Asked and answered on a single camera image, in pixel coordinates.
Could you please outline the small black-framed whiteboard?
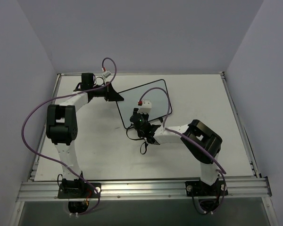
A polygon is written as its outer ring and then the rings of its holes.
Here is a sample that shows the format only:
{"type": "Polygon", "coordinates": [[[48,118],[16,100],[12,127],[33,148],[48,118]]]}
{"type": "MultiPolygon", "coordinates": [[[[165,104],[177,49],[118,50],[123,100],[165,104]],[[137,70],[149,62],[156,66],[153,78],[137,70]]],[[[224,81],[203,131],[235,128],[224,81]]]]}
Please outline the small black-framed whiteboard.
{"type": "Polygon", "coordinates": [[[157,120],[172,112],[164,79],[121,91],[119,95],[123,97],[123,101],[117,101],[117,107],[125,129],[131,126],[130,118],[134,109],[148,116],[148,121],[157,120]]]}

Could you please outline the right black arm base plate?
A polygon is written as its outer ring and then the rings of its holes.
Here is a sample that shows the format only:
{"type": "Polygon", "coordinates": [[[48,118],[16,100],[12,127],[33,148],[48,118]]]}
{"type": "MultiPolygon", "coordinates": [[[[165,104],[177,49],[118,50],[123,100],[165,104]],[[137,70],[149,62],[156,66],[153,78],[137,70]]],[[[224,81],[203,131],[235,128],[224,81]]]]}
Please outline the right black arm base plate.
{"type": "Polygon", "coordinates": [[[216,188],[198,181],[185,181],[186,195],[188,197],[216,196],[216,188]]]}

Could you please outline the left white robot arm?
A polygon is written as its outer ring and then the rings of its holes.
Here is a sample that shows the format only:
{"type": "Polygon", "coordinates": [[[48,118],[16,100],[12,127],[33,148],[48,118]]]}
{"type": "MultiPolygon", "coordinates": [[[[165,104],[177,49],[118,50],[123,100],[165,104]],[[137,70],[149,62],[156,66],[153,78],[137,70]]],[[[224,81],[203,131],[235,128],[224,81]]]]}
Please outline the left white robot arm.
{"type": "Polygon", "coordinates": [[[60,104],[50,104],[47,109],[46,136],[55,145],[60,161],[65,164],[62,166],[62,184],[69,185],[68,190],[74,197],[81,197],[86,191],[75,152],[78,134],[76,113],[94,97],[102,97],[108,102],[124,100],[112,87],[112,81],[107,81],[111,74],[104,71],[101,76],[103,84],[97,85],[93,73],[82,73],[81,82],[69,98],[60,104]]]}

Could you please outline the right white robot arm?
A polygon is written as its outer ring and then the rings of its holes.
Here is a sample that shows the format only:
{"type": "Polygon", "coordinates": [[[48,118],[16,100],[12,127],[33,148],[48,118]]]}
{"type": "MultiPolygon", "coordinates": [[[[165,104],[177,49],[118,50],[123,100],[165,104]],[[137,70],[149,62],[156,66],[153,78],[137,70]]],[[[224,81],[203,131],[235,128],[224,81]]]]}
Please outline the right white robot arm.
{"type": "Polygon", "coordinates": [[[199,120],[175,127],[154,125],[148,121],[149,115],[134,108],[130,117],[132,127],[140,139],[148,145],[183,144],[200,162],[200,189],[205,194],[211,194],[217,189],[217,162],[221,150],[222,138],[199,120]]]}

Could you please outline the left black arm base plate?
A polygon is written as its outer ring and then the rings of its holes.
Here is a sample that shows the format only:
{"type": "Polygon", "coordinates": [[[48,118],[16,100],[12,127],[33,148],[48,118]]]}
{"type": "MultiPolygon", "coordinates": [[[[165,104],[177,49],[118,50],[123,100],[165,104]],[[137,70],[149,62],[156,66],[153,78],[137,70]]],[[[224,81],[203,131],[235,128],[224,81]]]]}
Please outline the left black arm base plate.
{"type": "Polygon", "coordinates": [[[97,198],[90,185],[81,180],[63,179],[59,184],[58,199],[97,198]]]}

